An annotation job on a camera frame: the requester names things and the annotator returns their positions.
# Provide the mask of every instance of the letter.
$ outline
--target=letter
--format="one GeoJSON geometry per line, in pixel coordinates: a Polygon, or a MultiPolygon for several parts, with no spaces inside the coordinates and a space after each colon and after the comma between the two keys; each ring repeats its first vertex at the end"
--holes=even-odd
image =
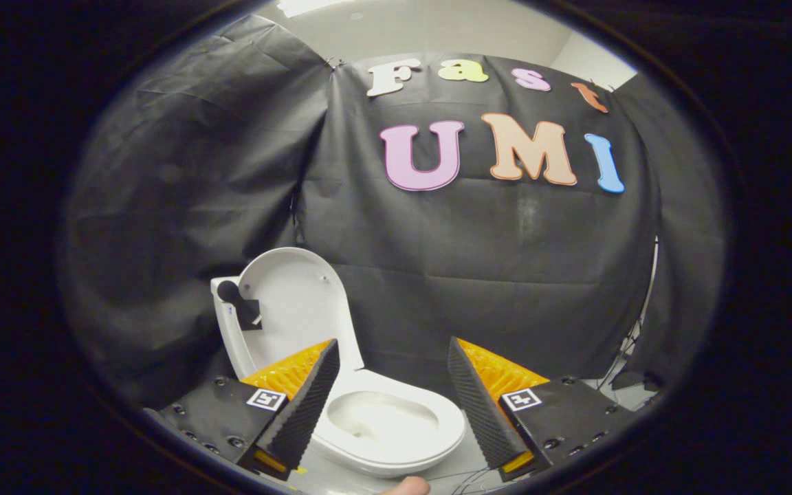
{"type": "Polygon", "coordinates": [[[460,147],[457,135],[463,130],[458,121],[433,122],[430,131],[439,137],[439,166],[428,172],[415,168],[412,161],[412,138],[417,126],[391,126],[381,131],[384,141],[384,165],[387,178],[394,186],[408,191],[430,191],[443,188],[457,177],[460,170],[460,147]]]}
{"type": "Polygon", "coordinates": [[[553,122],[538,122],[533,139],[509,115],[504,113],[484,113],[481,119],[491,126],[496,144],[497,163],[491,167],[491,175],[506,181],[518,181],[524,173],[515,164],[518,155],[522,165],[531,178],[540,177],[543,160],[546,172],[543,176],[548,182],[563,186],[576,183],[576,176],[570,169],[567,148],[564,146],[564,128],[553,122]]]}
{"type": "Polygon", "coordinates": [[[537,91],[549,91],[552,85],[543,80],[540,72],[530,69],[512,69],[512,75],[515,76],[515,82],[521,87],[525,87],[537,91]]]}
{"type": "Polygon", "coordinates": [[[449,81],[472,81],[483,83],[487,81],[487,74],[481,68],[480,63],[472,60],[445,60],[442,62],[442,69],[439,69],[439,76],[449,81]]]}
{"type": "Polygon", "coordinates": [[[591,91],[591,89],[582,84],[582,82],[572,82],[570,85],[578,89],[579,93],[582,94],[582,97],[585,98],[585,101],[594,107],[594,109],[601,113],[607,113],[607,107],[603,106],[597,101],[597,94],[595,94],[594,91],[591,91]]]}
{"type": "Polygon", "coordinates": [[[394,78],[408,81],[411,78],[411,69],[421,66],[421,61],[416,58],[399,60],[399,62],[382,63],[370,69],[371,89],[366,91],[368,96],[378,96],[381,94],[392,93],[402,89],[402,82],[396,82],[394,78]]]}
{"type": "Polygon", "coordinates": [[[624,192],[625,185],[619,180],[619,173],[616,173],[616,163],[613,163],[610,142],[606,138],[594,134],[586,134],[585,140],[591,144],[591,149],[595,151],[597,168],[601,171],[601,178],[597,180],[597,185],[610,193],[624,192]]]}

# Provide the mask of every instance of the white wall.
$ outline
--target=white wall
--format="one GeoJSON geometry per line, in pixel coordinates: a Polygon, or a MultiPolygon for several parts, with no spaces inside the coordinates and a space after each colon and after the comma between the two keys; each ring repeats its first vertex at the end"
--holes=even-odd
{"type": "Polygon", "coordinates": [[[255,13],[334,62],[405,52],[465,52],[548,66],[571,32],[512,0],[354,0],[292,19],[269,3],[255,13]]]}
{"type": "Polygon", "coordinates": [[[594,80],[596,85],[607,89],[618,88],[637,74],[628,63],[579,32],[570,34],[550,67],[585,81],[594,80]]]}

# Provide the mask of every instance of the toilet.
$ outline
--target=toilet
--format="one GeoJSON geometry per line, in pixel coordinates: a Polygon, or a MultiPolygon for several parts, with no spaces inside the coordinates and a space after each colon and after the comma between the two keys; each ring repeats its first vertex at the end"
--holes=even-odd
{"type": "Polygon", "coordinates": [[[462,441],[465,419],[454,402],[363,369],[344,285],[317,254],[276,248],[253,260],[240,276],[214,278],[210,286],[239,378],[338,339],[340,372],[309,449],[361,473],[396,477],[432,467],[462,441]],[[258,300],[261,329],[241,331],[234,307],[217,295],[226,280],[245,300],[258,300]]]}

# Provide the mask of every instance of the finger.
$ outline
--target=finger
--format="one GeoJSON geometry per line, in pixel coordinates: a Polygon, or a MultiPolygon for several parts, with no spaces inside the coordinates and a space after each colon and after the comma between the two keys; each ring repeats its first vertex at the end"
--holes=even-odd
{"type": "Polygon", "coordinates": [[[380,495],[428,495],[428,493],[430,493],[430,484],[426,480],[418,476],[409,476],[399,485],[380,495]]]}

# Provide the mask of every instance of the light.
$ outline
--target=light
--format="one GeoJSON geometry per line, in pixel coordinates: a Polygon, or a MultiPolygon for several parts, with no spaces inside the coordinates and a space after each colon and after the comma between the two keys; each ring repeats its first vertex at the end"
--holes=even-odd
{"type": "Polygon", "coordinates": [[[287,18],[311,12],[311,10],[333,6],[336,3],[352,2],[352,0],[280,0],[277,7],[287,18]]]}

